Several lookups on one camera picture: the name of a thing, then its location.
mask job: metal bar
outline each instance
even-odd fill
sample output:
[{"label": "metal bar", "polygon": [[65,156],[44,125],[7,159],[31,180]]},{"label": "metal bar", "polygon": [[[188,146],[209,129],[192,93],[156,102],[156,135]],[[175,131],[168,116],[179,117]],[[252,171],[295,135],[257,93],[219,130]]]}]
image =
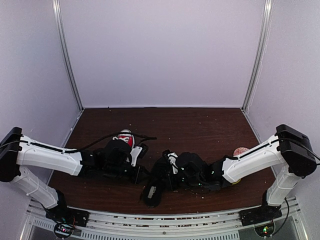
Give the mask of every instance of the metal bar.
[{"label": "metal bar", "polygon": [[[297,218],[301,211],[296,198],[289,198],[288,203],[290,216]],[[81,239],[90,240],[99,238],[103,240],[104,237],[106,240],[113,237],[127,240],[205,240],[219,234],[252,228],[252,225],[242,226],[241,224],[239,211],[243,209],[248,208],[172,215],[123,214],[88,210],[90,216],[87,226],[77,227],[77,229],[82,232]],[[286,217],[288,208],[285,203],[282,204],[281,211],[282,217],[277,220]],[[31,200],[27,212],[38,220],[37,226],[48,230],[52,228],[54,222],[45,217],[46,213],[37,201]]]},{"label": "metal bar", "polygon": [[81,98],[80,98],[77,84],[75,81],[74,73],[73,73],[72,67],[71,67],[71,62],[70,62],[70,57],[69,57],[69,53],[68,53],[65,32],[64,32],[64,26],[63,26],[63,22],[62,22],[60,1],[59,0],[52,0],[52,5],[53,5],[53,12],[54,12],[54,17],[55,17],[55,21],[56,21],[56,26],[57,26],[58,32],[59,32],[59,38],[60,38],[60,44],[61,44],[61,48],[62,48],[64,65],[65,65],[66,72],[67,72],[67,75],[68,75],[68,78],[70,81],[72,93],[75,97],[75,100],[76,100],[76,103],[78,105],[79,110],[82,111],[84,109],[84,107],[81,102]]},{"label": "metal bar", "polygon": [[263,13],[263,18],[262,18],[258,48],[257,48],[256,56],[255,56],[255,61],[254,61],[254,65],[253,65],[253,69],[252,69],[252,73],[251,73],[251,78],[250,78],[248,90],[246,92],[244,102],[242,105],[242,110],[244,112],[246,112],[248,109],[248,106],[250,104],[250,100],[251,100],[251,97],[253,94],[253,90],[254,90],[254,87],[257,82],[262,56],[263,56],[263,53],[264,53],[265,47],[266,47],[268,30],[269,30],[270,20],[271,20],[272,5],[273,5],[272,0],[265,0],[264,13]]},{"label": "metal bar", "polygon": [[29,240],[31,230],[34,225],[35,217],[30,214],[26,214],[23,217],[23,220],[24,220],[24,225],[22,227],[22,231],[21,231],[19,240]]}]

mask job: wire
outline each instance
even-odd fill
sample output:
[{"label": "wire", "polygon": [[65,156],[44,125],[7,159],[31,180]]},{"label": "wire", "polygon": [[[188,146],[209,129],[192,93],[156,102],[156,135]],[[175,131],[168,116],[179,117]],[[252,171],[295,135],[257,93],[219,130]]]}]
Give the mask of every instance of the wire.
[{"label": "wire", "polygon": [[[18,141],[8,142],[6,144],[1,145],[0,149],[4,148],[4,147],[6,147],[6,146],[8,146],[10,144],[14,144],[14,143],[26,143],[26,144],[38,146],[38,147],[41,147],[41,148],[50,149],[50,150],[53,150],[53,151],[56,151],[56,152],[59,152],[59,153],[74,154],[74,153],[78,153],[78,152],[81,152],[83,150],[86,150],[86,149],[92,147],[93,145],[96,145],[97,143],[101,142],[104,139],[107,139],[107,138],[110,138],[110,137],[114,137],[114,136],[117,136],[119,134],[123,134],[123,132],[119,131],[119,132],[115,132],[115,133],[112,133],[112,134],[109,134],[109,135],[105,135],[105,136],[100,137],[99,139],[93,141],[92,143],[90,143],[90,144],[88,144],[88,145],[86,145],[84,147],[81,147],[79,149],[74,149],[74,150],[67,150],[67,151],[64,151],[64,150],[62,150],[60,148],[44,145],[44,144],[41,144],[41,143],[38,143],[38,142],[28,142],[26,140],[18,140]],[[126,135],[132,135],[132,136],[135,136],[135,137],[138,137],[138,138],[142,138],[141,142],[148,141],[148,140],[156,140],[157,139],[156,137],[153,137],[153,136],[140,135],[140,134],[136,134],[136,133],[133,133],[133,132],[126,132],[125,134]]]},{"label": "wire", "polygon": [[275,231],[275,233],[273,233],[272,235],[271,235],[271,237],[273,237],[274,235],[276,235],[282,228],[283,228],[283,226],[285,225],[285,223],[286,223],[286,221],[287,221],[287,219],[288,219],[288,217],[289,217],[289,212],[290,212],[290,207],[289,207],[289,203],[288,203],[288,200],[287,200],[287,198],[285,197],[284,198],[284,200],[285,200],[285,202],[286,202],[286,205],[287,205],[287,207],[288,207],[288,212],[286,213],[286,217],[285,217],[285,219],[284,219],[284,221],[283,221],[283,223],[282,223],[282,225],[278,228],[278,230],[277,231]]},{"label": "wire", "polygon": [[73,217],[73,228],[76,229],[76,218]]},{"label": "wire", "polygon": [[[82,148],[79,148],[79,149],[76,149],[76,150],[65,151],[65,153],[73,154],[73,153],[81,152],[83,150],[86,150],[86,149],[92,147],[93,145],[96,145],[97,143],[101,142],[102,140],[105,140],[105,139],[110,138],[110,137],[117,136],[119,134],[123,134],[123,132],[118,131],[118,132],[115,132],[115,133],[112,133],[112,134],[105,135],[105,136],[100,137],[99,139],[93,141],[92,143],[90,143],[90,144],[88,144],[88,145],[86,145],[86,146],[84,146]],[[135,137],[138,137],[138,138],[142,138],[144,141],[156,140],[157,139],[156,137],[153,137],[153,136],[140,135],[140,134],[136,134],[136,133],[133,133],[133,132],[126,132],[125,134],[126,135],[132,135],[132,136],[135,136]]]},{"label": "wire", "polygon": [[8,146],[8,145],[10,145],[10,144],[15,144],[15,143],[28,143],[28,142],[25,141],[25,140],[11,141],[11,142],[8,142],[8,143],[6,143],[6,144],[1,145],[1,146],[0,146],[0,149],[4,148],[4,147],[6,147],[6,146]]}]

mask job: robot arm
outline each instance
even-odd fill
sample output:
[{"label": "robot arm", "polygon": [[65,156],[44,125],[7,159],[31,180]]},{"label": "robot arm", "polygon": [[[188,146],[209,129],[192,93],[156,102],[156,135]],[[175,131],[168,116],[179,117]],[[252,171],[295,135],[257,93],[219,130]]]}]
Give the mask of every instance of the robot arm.
[{"label": "robot arm", "polygon": [[[171,176],[175,176],[167,180],[170,185],[178,182],[189,187],[201,186],[211,191],[231,186],[241,178],[262,169],[283,164],[275,182],[263,194],[262,205],[241,211],[242,225],[246,226],[281,216],[280,207],[288,193],[301,178],[310,175],[317,168],[311,151],[312,147],[306,135],[283,124],[276,128],[275,135],[258,146],[236,156],[225,156],[210,165],[195,153],[184,152],[177,157],[168,150],[163,152],[162,158],[158,161],[166,159],[168,162],[167,171],[171,172]],[[157,189],[157,186],[151,184],[145,189],[146,204],[151,202],[153,196],[161,196],[161,194],[152,195],[150,191],[154,189]]]},{"label": "robot arm", "polygon": [[126,173],[137,182],[138,176],[141,176],[141,167],[136,167],[137,160],[147,150],[144,144],[129,146],[124,140],[116,138],[105,148],[78,151],[35,141],[22,135],[21,128],[14,127],[0,142],[0,182],[10,182],[39,201],[46,209],[48,218],[59,222],[70,219],[71,223],[75,218],[76,225],[85,226],[88,213],[68,208],[63,193],[47,186],[26,166],[47,168],[72,176],[83,176],[87,171],[108,177]]}]

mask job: brown wooden surface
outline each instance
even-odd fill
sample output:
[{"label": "brown wooden surface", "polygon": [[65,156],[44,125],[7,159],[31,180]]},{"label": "brown wooden surface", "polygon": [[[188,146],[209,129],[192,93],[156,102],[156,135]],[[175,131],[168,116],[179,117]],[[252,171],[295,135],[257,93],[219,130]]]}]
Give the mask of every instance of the brown wooden surface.
[{"label": "brown wooden surface", "polygon": [[[75,127],[68,147],[80,148],[113,132],[158,137],[147,141],[149,151],[139,164],[151,170],[162,151],[194,152],[208,163],[232,155],[238,147],[258,144],[239,109],[224,108],[121,108],[86,109]],[[104,147],[107,141],[95,147]],[[165,192],[161,204],[148,208],[139,202],[144,183],[125,180],[85,179],[55,171],[50,186],[65,194],[70,206],[130,214],[183,214],[237,209],[259,205],[263,192],[275,178],[270,168],[245,177],[240,183],[209,194],[189,190]]]}]

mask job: white backdrop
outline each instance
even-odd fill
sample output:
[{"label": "white backdrop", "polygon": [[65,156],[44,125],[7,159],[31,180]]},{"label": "white backdrop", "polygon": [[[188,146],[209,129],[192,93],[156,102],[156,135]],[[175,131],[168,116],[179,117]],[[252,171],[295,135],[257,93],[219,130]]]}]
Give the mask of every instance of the white backdrop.
[{"label": "white backdrop", "polygon": [[[320,1],[276,0],[261,75],[249,119],[265,140],[287,124],[309,136],[320,155]],[[320,169],[301,180],[296,195],[310,240],[319,240]]]},{"label": "white backdrop", "polygon": [[61,0],[84,107],[240,107],[264,0]]},{"label": "white backdrop", "polygon": [[[79,114],[67,77],[52,0],[0,0],[0,140],[15,126],[61,146]],[[33,167],[47,181],[51,170]],[[0,182],[0,239],[20,239],[30,197]]]}]

